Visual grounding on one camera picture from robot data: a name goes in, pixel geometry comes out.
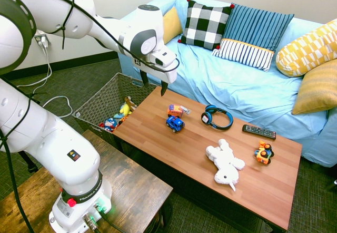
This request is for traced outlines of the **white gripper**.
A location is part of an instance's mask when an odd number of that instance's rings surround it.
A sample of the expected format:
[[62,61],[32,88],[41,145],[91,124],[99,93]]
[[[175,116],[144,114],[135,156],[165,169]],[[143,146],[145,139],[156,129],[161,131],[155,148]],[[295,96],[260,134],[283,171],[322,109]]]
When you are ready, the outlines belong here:
[[177,78],[177,59],[167,67],[163,67],[159,64],[147,63],[144,60],[134,59],[134,66],[140,70],[144,86],[148,86],[149,84],[148,74],[161,80],[161,96],[165,94],[168,84],[173,83]]

